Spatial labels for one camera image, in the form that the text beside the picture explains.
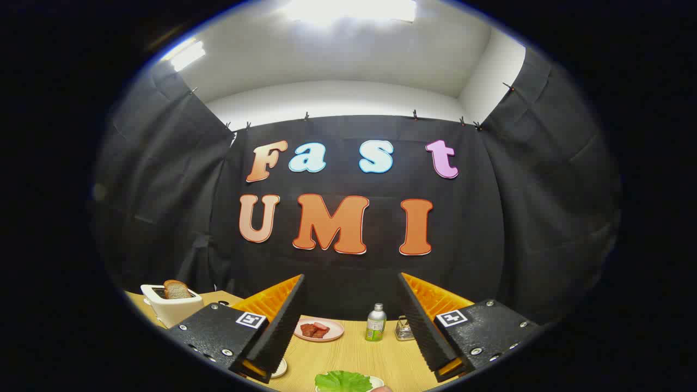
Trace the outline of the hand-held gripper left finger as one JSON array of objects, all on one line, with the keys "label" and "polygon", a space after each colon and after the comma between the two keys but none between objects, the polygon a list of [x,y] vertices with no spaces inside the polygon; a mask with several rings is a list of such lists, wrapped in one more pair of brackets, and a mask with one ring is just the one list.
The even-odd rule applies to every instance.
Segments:
[{"label": "hand-held gripper left finger", "polygon": [[217,367],[267,384],[285,355],[304,305],[305,276],[299,274],[234,305],[206,305],[166,333]]}]

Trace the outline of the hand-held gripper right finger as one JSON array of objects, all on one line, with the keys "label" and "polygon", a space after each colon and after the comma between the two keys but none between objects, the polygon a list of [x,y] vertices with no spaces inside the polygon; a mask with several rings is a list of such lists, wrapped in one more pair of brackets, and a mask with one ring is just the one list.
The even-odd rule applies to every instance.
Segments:
[{"label": "hand-held gripper right finger", "polygon": [[438,382],[468,375],[517,352],[540,325],[495,299],[477,303],[399,273],[403,314]]}]

